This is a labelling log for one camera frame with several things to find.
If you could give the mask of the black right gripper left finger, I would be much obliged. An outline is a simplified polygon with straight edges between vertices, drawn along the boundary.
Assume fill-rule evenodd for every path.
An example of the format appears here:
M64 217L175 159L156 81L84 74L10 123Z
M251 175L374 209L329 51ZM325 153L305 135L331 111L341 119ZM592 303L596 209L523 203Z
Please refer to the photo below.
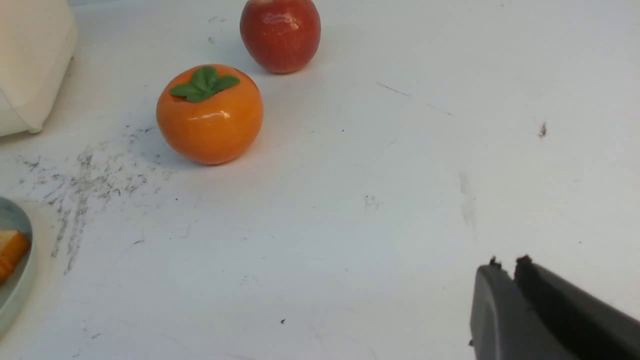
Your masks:
M470 314L476 360L576 360L493 256L477 268Z

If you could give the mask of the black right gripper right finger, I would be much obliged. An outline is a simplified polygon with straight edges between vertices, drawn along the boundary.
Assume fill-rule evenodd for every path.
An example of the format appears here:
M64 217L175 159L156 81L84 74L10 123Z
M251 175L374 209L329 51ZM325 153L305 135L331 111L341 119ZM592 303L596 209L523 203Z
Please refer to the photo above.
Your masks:
M514 282L545 328L579 360L637 360L639 321L576 287L528 255Z

